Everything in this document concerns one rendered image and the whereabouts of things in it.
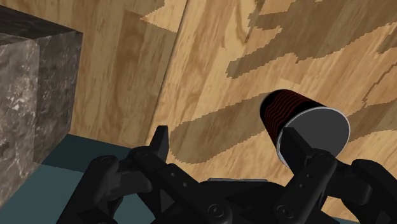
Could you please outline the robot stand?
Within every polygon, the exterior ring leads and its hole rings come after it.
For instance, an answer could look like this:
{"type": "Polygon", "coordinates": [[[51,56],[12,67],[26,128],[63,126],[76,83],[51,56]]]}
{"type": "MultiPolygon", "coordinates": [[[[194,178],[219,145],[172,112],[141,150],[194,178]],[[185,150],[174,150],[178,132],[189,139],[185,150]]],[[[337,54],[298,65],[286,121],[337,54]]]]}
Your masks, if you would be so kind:
{"type": "Polygon", "coordinates": [[[0,207],[70,131],[82,39],[0,5],[0,207]]]}

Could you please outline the black red-striped cup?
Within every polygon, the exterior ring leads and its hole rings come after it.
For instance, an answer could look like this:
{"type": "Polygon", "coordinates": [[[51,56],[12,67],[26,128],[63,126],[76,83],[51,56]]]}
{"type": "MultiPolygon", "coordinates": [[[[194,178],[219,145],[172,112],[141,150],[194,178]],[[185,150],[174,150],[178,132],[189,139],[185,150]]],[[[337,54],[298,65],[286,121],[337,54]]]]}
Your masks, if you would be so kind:
{"type": "Polygon", "coordinates": [[[281,139],[286,127],[294,128],[309,146],[334,157],[344,149],[351,133],[347,117],[339,110],[288,89],[274,90],[262,100],[260,118],[284,165],[288,163],[281,152],[281,139]]]}

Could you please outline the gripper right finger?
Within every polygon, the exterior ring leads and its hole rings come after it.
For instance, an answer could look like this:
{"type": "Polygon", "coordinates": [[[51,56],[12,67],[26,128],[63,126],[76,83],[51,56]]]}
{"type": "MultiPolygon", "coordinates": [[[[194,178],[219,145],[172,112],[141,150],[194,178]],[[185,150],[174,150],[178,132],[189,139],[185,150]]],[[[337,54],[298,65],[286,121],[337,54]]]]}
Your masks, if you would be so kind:
{"type": "Polygon", "coordinates": [[[294,128],[285,128],[280,149],[293,178],[274,204],[278,224],[338,224],[321,208],[328,196],[339,198],[361,224],[397,224],[397,179],[373,160],[351,165],[330,152],[313,149],[294,128]]]}

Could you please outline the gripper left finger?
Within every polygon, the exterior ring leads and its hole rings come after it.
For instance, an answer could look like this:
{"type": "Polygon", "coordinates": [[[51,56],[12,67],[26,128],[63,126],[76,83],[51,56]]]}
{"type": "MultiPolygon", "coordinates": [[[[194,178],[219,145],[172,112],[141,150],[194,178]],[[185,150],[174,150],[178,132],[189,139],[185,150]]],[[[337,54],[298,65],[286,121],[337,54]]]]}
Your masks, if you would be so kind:
{"type": "Polygon", "coordinates": [[[163,190],[172,200],[152,224],[232,224],[228,205],[211,195],[175,164],[167,164],[168,128],[157,127],[149,145],[118,160],[93,159],[56,224],[118,224],[114,215],[124,196],[163,190]]]}

